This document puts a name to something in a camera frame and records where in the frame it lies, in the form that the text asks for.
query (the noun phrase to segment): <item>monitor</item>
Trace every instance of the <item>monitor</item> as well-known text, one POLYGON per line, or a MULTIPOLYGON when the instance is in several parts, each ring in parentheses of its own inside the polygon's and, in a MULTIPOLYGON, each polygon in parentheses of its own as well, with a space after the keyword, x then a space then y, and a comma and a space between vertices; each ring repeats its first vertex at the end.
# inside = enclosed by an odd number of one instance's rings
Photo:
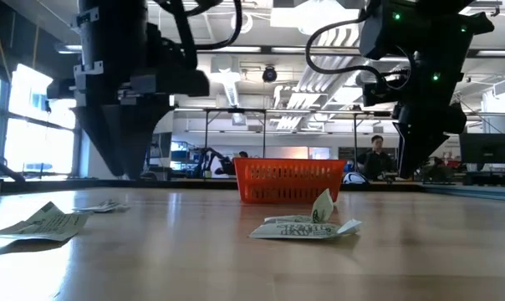
POLYGON ((505 163, 505 134, 460 134, 462 163, 505 163))

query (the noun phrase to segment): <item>workbench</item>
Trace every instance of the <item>workbench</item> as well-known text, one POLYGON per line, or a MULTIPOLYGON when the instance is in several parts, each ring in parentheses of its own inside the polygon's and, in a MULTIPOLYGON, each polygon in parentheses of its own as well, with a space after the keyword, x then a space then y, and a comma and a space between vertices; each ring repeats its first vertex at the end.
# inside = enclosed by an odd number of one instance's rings
POLYGON ((245 205, 237 191, 98 188, 0 198, 0 228, 46 202, 107 199, 66 243, 0 239, 0 300, 505 300, 505 202, 341 191, 331 241, 255 240, 265 217, 311 205, 245 205))

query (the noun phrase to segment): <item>man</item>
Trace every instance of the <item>man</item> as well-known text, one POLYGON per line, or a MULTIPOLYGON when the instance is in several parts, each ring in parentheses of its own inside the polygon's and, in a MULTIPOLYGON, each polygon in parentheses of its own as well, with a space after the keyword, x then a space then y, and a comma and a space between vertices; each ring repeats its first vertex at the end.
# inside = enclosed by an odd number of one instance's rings
POLYGON ((382 151, 383 141, 382 136, 373 136, 371 150, 357 158, 357 162, 362 165, 360 172, 369 180, 377 180, 383 172, 392 170, 392 159, 382 151))

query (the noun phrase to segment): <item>orange basket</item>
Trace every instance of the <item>orange basket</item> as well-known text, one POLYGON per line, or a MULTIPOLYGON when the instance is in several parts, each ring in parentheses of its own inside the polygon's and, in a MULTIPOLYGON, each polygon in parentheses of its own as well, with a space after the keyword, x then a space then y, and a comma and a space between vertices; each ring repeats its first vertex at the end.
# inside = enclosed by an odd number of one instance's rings
POLYGON ((336 202, 346 161, 235 158, 245 203, 314 203, 325 189, 336 202))

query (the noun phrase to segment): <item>security camera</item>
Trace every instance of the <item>security camera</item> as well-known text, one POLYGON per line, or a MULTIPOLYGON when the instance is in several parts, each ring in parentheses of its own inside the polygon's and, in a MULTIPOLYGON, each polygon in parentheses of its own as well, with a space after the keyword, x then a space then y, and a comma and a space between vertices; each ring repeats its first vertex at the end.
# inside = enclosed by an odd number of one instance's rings
POLYGON ((263 71, 262 79, 264 83, 272 83, 277 80, 277 71, 275 71, 275 67, 267 66, 263 71))

